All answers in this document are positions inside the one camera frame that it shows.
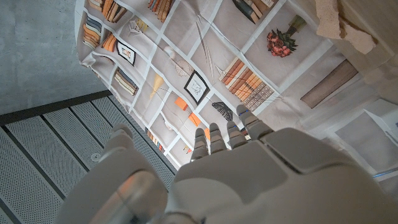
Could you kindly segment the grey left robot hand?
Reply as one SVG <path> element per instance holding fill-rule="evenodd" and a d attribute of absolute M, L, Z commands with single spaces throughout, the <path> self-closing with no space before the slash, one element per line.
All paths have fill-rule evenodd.
<path fill-rule="evenodd" d="M 244 105 L 244 136 L 197 129 L 166 187 L 124 124 L 63 203 L 57 223 L 396 223 L 397 205 L 352 158 L 299 130 L 272 130 Z"/>

